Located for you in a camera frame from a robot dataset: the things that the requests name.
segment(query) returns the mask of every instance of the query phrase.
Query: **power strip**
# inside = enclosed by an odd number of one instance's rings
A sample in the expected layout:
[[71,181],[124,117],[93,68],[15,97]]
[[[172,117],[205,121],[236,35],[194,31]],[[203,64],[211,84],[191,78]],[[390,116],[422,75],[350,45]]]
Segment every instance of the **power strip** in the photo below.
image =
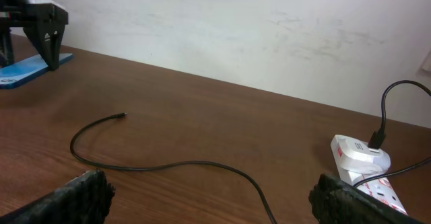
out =
[[[344,154],[340,147],[340,141],[344,141],[346,139],[354,141],[357,144],[365,145],[365,147],[368,145],[368,143],[343,135],[335,135],[331,142],[332,154],[337,164],[339,177],[344,182],[353,186],[360,180],[373,177],[376,174],[359,174],[356,172],[345,170],[340,167],[339,162],[341,161],[341,156],[343,156]],[[378,180],[372,180],[367,183],[364,183],[358,186],[358,190],[361,190],[367,195],[372,196],[377,200],[394,208],[395,210],[407,215],[407,212],[405,211],[403,205],[401,204],[401,201],[399,200],[397,194],[395,194],[395,191],[393,190],[387,178],[381,178]]]

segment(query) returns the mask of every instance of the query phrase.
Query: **black cable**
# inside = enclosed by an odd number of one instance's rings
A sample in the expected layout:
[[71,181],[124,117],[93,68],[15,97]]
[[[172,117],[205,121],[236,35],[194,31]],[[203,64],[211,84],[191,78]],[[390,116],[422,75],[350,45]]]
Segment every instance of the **black cable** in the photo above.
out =
[[412,85],[416,85],[419,88],[423,89],[429,96],[431,96],[431,91],[423,86],[421,83],[418,83],[416,81],[412,81],[412,80],[401,80],[401,81],[397,81],[393,84],[391,84],[388,88],[386,88],[385,92],[382,95],[382,102],[381,102],[381,108],[382,108],[382,123],[380,125],[380,129],[377,132],[374,132],[371,136],[371,139],[368,142],[368,147],[372,148],[372,149],[380,149],[380,146],[382,145],[386,134],[385,134],[385,127],[386,127],[386,96],[389,93],[389,91],[400,84],[403,83],[409,83]]
[[70,152],[72,153],[72,155],[78,159],[79,161],[86,163],[88,165],[92,165],[92,166],[96,166],[96,167],[101,167],[101,168],[106,168],[106,169],[111,169],[111,170],[121,170],[121,171],[155,171],[155,170],[164,170],[167,169],[169,167],[176,167],[176,166],[180,166],[180,165],[186,165],[186,164],[198,164],[198,165],[211,165],[211,166],[215,166],[215,167],[220,167],[223,168],[225,170],[229,170],[232,171],[234,173],[237,173],[239,175],[241,175],[242,177],[246,178],[257,190],[257,192],[259,193],[259,196],[261,197],[263,206],[265,207],[265,210],[267,211],[269,220],[271,220],[271,222],[273,224],[277,224],[277,221],[275,220],[274,215],[271,212],[271,209],[269,208],[268,202],[265,198],[265,195],[263,194],[261,187],[259,187],[259,185],[256,183],[256,181],[254,179],[252,179],[249,175],[247,175],[246,173],[227,166],[227,165],[223,165],[220,163],[215,163],[215,162],[211,162],[211,161],[200,161],[200,160],[193,160],[193,161],[181,161],[181,162],[177,162],[177,163],[169,163],[166,165],[162,165],[162,166],[156,166],[156,167],[123,167],[123,166],[115,166],[115,165],[108,165],[108,164],[104,164],[104,163],[98,163],[95,161],[90,161],[87,159],[84,159],[83,157],[79,156],[76,152],[75,152],[75,142],[77,140],[77,138],[87,129],[91,128],[92,126],[95,126],[97,124],[100,124],[104,121],[110,120],[110,119],[117,119],[117,118],[123,118],[127,115],[127,113],[120,113],[120,114],[115,114],[112,116],[108,116],[105,117],[103,119],[97,120],[93,123],[88,124],[87,126],[83,127],[81,130],[79,130],[75,136],[73,136],[71,142],[70,142]]
[[407,171],[409,171],[409,170],[415,169],[415,168],[420,167],[420,166],[422,166],[422,165],[424,165],[424,164],[427,164],[427,163],[429,163],[429,162],[431,162],[431,157],[428,157],[427,159],[425,159],[425,160],[423,160],[423,161],[421,161],[421,162],[419,162],[419,163],[417,163],[417,164],[415,164],[415,165],[409,166],[409,167],[404,168],[404,169],[402,169],[402,170],[398,170],[398,171],[396,171],[396,172],[387,173],[387,174],[380,174],[380,175],[377,175],[377,176],[373,176],[373,177],[366,178],[366,179],[361,180],[361,181],[359,181],[358,183],[354,184],[354,185],[353,185],[353,187],[354,187],[354,188],[356,188],[356,187],[358,187],[359,185],[361,185],[361,184],[365,184],[365,183],[367,183],[367,182],[369,182],[369,181],[371,181],[371,180],[377,180],[377,179],[384,178],[384,177],[389,177],[389,176],[395,176],[395,175],[397,175],[397,174],[402,174],[402,173],[404,173],[404,172],[407,172]]

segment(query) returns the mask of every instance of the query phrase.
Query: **wooden table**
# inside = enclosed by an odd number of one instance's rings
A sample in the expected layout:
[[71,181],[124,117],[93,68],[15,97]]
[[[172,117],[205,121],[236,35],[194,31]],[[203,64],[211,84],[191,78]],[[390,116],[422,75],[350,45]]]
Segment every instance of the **wooden table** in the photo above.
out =
[[[35,50],[13,37],[19,59]],[[75,58],[24,86],[0,91],[0,215],[93,167],[69,152],[71,137],[99,118],[128,112],[88,131],[83,156],[153,166],[200,159],[236,167],[262,187],[279,223],[317,223],[308,193],[321,173],[337,175],[336,134],[367,141],[380,118],[63,47]],[[388,121],[392,170],[431,153],[431,129]],[[407,212],[431,222],[431,166],[391,178]],[[106,223],[269,223],[259,195],[226,170],[182,166],[159,172],[106,170],[117,188]]]

